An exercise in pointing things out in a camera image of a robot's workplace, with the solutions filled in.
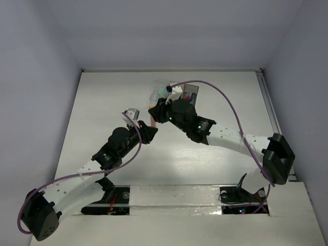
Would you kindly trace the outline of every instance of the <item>white wall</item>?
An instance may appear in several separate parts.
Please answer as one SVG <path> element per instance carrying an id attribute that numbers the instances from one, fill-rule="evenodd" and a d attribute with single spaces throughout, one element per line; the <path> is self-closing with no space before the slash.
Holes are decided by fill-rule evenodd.
<path id="1" fill-rule="evenodd" d="M 302 0 L 47 0 L 83 68 L 260 68 Z"/>
<path id="2" fill-rule="evenodd" d="M 265 68 L 283 134 L 295 150 L 304 181 L 328 240 L 328 1 L 305 0 Z"/>
<path id="3" fill-rule="evenodd" d="M 0 245 L 29 245 L 16 218 L 54 177 L 80 68 L 45 1 L 0 7 Z"/>

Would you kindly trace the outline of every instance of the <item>robotic arm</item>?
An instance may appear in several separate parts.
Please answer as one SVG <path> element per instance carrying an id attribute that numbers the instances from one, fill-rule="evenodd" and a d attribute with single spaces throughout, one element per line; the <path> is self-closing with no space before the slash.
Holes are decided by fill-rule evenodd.
<path id="1" fill-rule="evenodd" d="M 295 155 L 282 135 L 275 133 L 272 137 L 250 134 L 242 136 L 240 132 L 217 124 L 214 120 L 198 116 L 195 107 L 180 98 L 179 88 L 168 88 L 170 89 L 169 97 L 160 98 L 157 105 L 148 111 L 156 122 L 171 122 L 194 142 L 250 155 L 243 141 L 246 138 L 269 179 L 274 184 L 286 183 Z M 70 175 L 74 178 L 51 184 L 43 190 L 33 190 L 27 195 L 28 199 L 21 209 L 18 222 L 21 219 L 38 241 L 53 234 L 59 223 L 75 211 L 98 200 L 110 201 L 115 185 L 109 181 L 107 175 L 123 166 L 122 158 L 140 141 L 142 144 L 150 144 L 158 129 L 148 127 L 141 120 L 137 121 L 139 111 L 136 109 L 128 109 L 125 113 L 130 118 L 124 119 L 127 128 L 116 128 L 108 142 L 92 159 L 77 174 Z M 256 168 L 253 172 L 244 174 L 236 187 L 224 194 L 221 192 L 222 202 L 245 202 L 245 198 L 268 184 L 269 180 Z"/>

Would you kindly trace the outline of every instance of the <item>white floor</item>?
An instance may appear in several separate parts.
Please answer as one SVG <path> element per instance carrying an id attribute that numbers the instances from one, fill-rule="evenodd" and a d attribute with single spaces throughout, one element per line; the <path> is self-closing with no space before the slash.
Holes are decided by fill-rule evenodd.
<path id="1" fill-rule="evenodd" d="M 254 72 L 83 73 L 56 177 L 74 173 L 103 146 L 115 128 L 125 125 L 121 111 L 138 108 L 139 119 L 150 124 L 147 109 L 157 78 L 211 82 L 231 99 L 246 133 L 273 134 Z M 237 129 L 225 99 L 206 85 L 198 86 L 197 113 Z M 170 123 L 158 128 L 152 143 L 142 147 L 135 161 L 108 176 L 114 184 L 234 184 L 256 167 L 250 157 L 191 142 Z M 155 189 L 153 197 L 166 201 L 163 198 L 170 196 L 169 192 Z M 134 197 L 140 197 L 139 203 L 149 201 L 145 206 L 156 206 L 152 198 L 143 195 Z M 210 192 L 209 196 L 213 200 L 217 194 Z M 184 216 L 190 213 L 167 213 L 168 207 L 164 212 L 132 209 L 130 216 L 71 216 L 51 237 L 43 242 L 32 239 L 31 245 L 324 245 L 303 183 L 272 189 L 268 204 L 270 216 Z"/>

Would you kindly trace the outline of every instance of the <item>purple cable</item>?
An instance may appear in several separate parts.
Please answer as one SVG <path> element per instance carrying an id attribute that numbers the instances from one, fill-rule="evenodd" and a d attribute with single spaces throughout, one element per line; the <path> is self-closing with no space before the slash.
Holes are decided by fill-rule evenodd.
<path id="1" fill-rule="evenodd" d="M 91 176 L 91 175 L 94 175 L 94 174 L 100 174 L 100 173 L 104 173 L 104 174 L 109 174 L 115 170 L 118 170 L 118 169 L 121 169 L 123 167 L 125 167 L 127 164 L 129 164 L 130 162 L 132 162 L 134 160 L 134 158 L 138 155 L 140 149 L 141 149 L 141 135 L 140 135 L 140 132 L 139 132 L 139 129 L 138 129 L 138 126 L 132 121 L 132 119 L 127 116 L 124 112 L 122 112 L 122 114 L 129 120 L 129 122 L 131 122 L 131 124 L 133 125 L 134 129 L 136 130 L 137 134 L 138 134 L 138 137 L 139 137 L 139 147 L 137 149 L 137 151 L 135 152 L 135 154 L 131 157 L 131 159 L 129 159 L 127 162 L 125 162 L 124 164 L 122 164 L 121 166 L 117 167 L 117 168 L 112 168 L 112 169 L 109 169 L 109 170 L 103 170 L 103 171 L 97 171 L 97 172 L 88 172 L 88 173 L 82 173 L 82 175 L 85 175 L 85 176 Z M 44 184 L 43 186 L 39 187 L 38 189 L 36 189 L 35 191 L 33 191 L 24 201 L 19 213 L 18 213 L 18 218 L 17 218 L 17 226 L 18 226 L 18 229 L 20 230 L 20 232 L 24 233 L 24 234 L 32 234 L 31 232 L 28 232 L 28 231 L 25 231 L 23 228 L 22 228 L 22 225 L 21 225 L 21 219 L 22 219 L 22 215 L 23 215 L 23 211 L 25 209 L 25 206 L 27 204 L 27 202 L 37 193 L 39 192 L 40 190 L 42 190 L 43 188 L 53 184 L 53 183 L 56 183 L 58 181 L 61 181 L 61 180 L 64 180 L 64 179 L 68 179 L 68 178 L 74 178 L 74 177 L 80 177 L 80 174 L 76 173 L 76 174 L 71 174 L 71 175 L 68 175 L 68 176 L 64 176 L 64 177 L 60 177 L 60 178 L 57 178 L 49 183 L 46 183 Z"/>
<path id="2" fill-rule="evenodd" d="M 217 90 L 218 92 L 221 93 L 222 96 L 224 96 L 224 98 L 227 100 L 227 102 L 229 103 L 230 105 L 230 108 L 232 109 L 235 117 L 236 117 L 236 120 L 237 120 L 237 123 L 238 123 L 238 127 L 239 127 L 239 131 L 240 131 L 240 134 L 242 136 L 244 136 L 244 131 L 241 127 L 241 123 L 240 123 L 240 120 L 239 120 L 239 117 L 237 115 L 237 112 L 234 108 L 234 106 L 232 105 L 231 101 L 229 100 L 229 98 L 225 95 L 225 93 L 223 91 L 221 91 L 219 88 L 217 88 L 215 85 L 209 83 L 209 82 L 206 82 L 206 81 L 203 81 L 203 80 L 189 80 L 189 81 L 185 81 L 185 82 L 180 82 L 180 83 L 177 83 L 177 84 L 174 84 L 172 85 L 172 87 L 176 87 L 176 86 L 180 86 L 180 85 L 184 85 L 184 84 L 189 84 L 189 83 L 203 83 L 203 84 L 206 84 L 208 86 L 211 86 L 213 87 L 215 90 Z M 243 138 L 245 144 L 246 144 L 246 147 L 248 149 L 248 151 L 250 152 L 252 158 L 255 160 L 256 162 L 256 165 L 259 167 L 259 169 L 261 170 L 261 173 L 263 174 L 263 176 L 269 181 L 269 183 L 274 187 L 274 183 L 272 182 L 270 176 L 265 172 L 264 168 L 261 166 L 260 162 L 258 161 L 258 159 L 256 158 L 255 154 L 254 154 L 254 151 L 252 150 L 250 144 L 248 143 L 247 139 L 244 137 Z"/>
<path id="3" fill-rule="evenodd" d="M 263 208 L 265 202 L 267 201 L 267 198 L 269 196 L 269 193 L 270 193 L 270 188 L 271 188 L 271 185 L 268 186 L 268 192 L 266 193 L 266 196 L 262 202 L 262 204 L 257 208 L 257 210 L 255 210 L 252 214 L 256 214 L 257 211 L 259 211 L 261 208 Z"/>

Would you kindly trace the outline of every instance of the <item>purple wire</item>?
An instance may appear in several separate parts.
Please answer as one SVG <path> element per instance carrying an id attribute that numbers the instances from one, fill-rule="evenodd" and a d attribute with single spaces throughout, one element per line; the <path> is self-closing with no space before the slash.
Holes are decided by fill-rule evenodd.
<path id="1" fill-rule="evenodd" d="M 123 167 L 125 167 L 127 164 L 129 164 L 130 162 L 132 162 L 134 160 L 134 158 L 138 155 L 140 149 L 141 149 L 141 135 L 140 135 L 140 132 L 139 132 L 139 129 L 138 129 L 138 126 L 132 121 L 132 119 L 127 116 L 124 112 L 122 112 L 122 114 L 129 120 L 129 122 L 132 123 L 134 129 L 136 130 L 137 134 L 138 134 L 138 137 L 139 137 L 139 147 L 137 149 L 137 151 L 135 152 L 135 154 L 127 161 L 125 162 L 124 164 L 120 165 L 119 167 L 117 168 L 112 168 L 112 169 L 109 169 L 109 170 L 103 170 L 103 171 L 97 171 L 97 172 L 88 172 L 88 173 L 82 173 L 83 176 L 91 176 L 91 175 L 94 175 L 94 174 L 100 174 L 100 173 L 104 173 L 104 174 L 109 174 L 115 170 L 118 170 L 118 169 L 121 169 Z M 64 180 L 64 179 L 68 179 L 68 178 L 74 178 L 74 177 L 80 177 L 80 174 L 76 173 L 76 174 L 71 174 L 71 175 L 68 175 L 68 176 L 64 176 L 64 177 L 60 177 L 60 178 L 57 178 L 49 183 L 46 183 L 44 185 L 42 185 L 41 187 L 37 188 L 35 191 L 33 191 L 24 201 L 19 213 L 18 213 L 18 218 L 17 218 L 17 226 L 18 226 L 18 229 L 20 230 L 20 232 L 24 233 L 24 234 L 32 234 L 31 232 L 29 231 L 25 231 L 23 228 L 22 228 L 22 225 L 21 225 L 21 219 L 22 219 L 22 215 L 23 215 L 23 211 L 26 207 L 26 204 L 27 202 L 37 193 L 39 192 L 40 190 L 42 190 L 43 188 L 53 184 L 53 183 L 56 183 L 56 182 L 59 182 L 61 180 Z"/>
<path id="2" fill-rule="evenodd" d="M 266 196 L 262 202 L 262 204 L 252 213 L 252 214 L 256 214 L 257 211 L 259 211 L 261 208 L 263 208 L 265 202 L 267 201 L 267 198 L 269 196 L 269 193 L 270 193 L 270 188 L 271 188 L 271 185 L 268 186 L 268 192 L 266 193 Z"/>
<path id="3" fill-rule="evenodd" d="M 223 91 L 221 91 L 219 88 L 217 88 L 215 85 L 209 83 L 209 82 L 206 82 L 206 81 L 203 81 L 203 80 L 189 80 L 189 81 L 185 81 L 185 82 L 180 82 L 180 83 L 177 83 L 177 84 L 174 84 L 172 85 L 172 87 L 176 87 L 176 86 L 180 86 L 180 85 L 184 85 L 184 84 L 189 84 L 189 83 L 203 83 L 203 84 L 206 84 L 208 86 L 211 86 L 213 87 L 215 90 L 217 90 L 218 92 L 221 93 L 222 96 L 224 96 L 224 98 L 227 100 L 227 102 L 229 103 L 230 105 L 230 108 L 232 109 L 235 117 L 236 117 L 236 120 L 237 120 L 237 123 L 238 123 L 238 127 L 239 127 L 239 131 L 240 131 L 240 134 L 242 136 L 244 136 L 244 131 L 241 127 L 241 123 L 240 123 L 240 120 L 239 120 L 239 117 L 237 115 L 237 112 L 234 108 L 234 106 L 232 105 L 231 101 L 229 100 L 229 98 L 225 95 L 225 93 Z M 245 144 L 246 144 L 246 147 L 248 149 L 248 151 L 250 152 L 252 158 L 255 160 L 256 162 L 256 165 L 259 167 L 259 169 L 261 170 L 261 173 L 263 174 L 263 176 L 269 181 L 269 183 L 274 187 L 274 183 L 272 182 L 270 176 L 265 172 L 264 168 L 261 166 L 260 162 L 258 161 L 258 159 L 256 158 L 255 154 L 254 154 L 254 151 L 252 150 L 250 144 L 248 143 L 247 139 L 244 137 L 243 138 Z"/>

